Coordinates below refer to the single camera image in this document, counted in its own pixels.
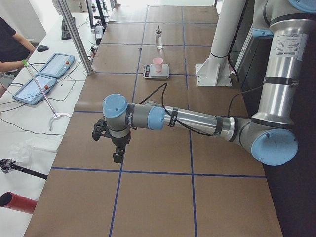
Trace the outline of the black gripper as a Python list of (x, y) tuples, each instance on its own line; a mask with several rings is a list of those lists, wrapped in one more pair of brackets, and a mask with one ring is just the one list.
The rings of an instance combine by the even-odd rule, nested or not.
[(116, 150), (113, 153), (114, 163), (123, 163), (124, 148), (129, 144), (131, 139), (130, 129), (122, 131), (109, 130), (112, 142), (116, 145)]

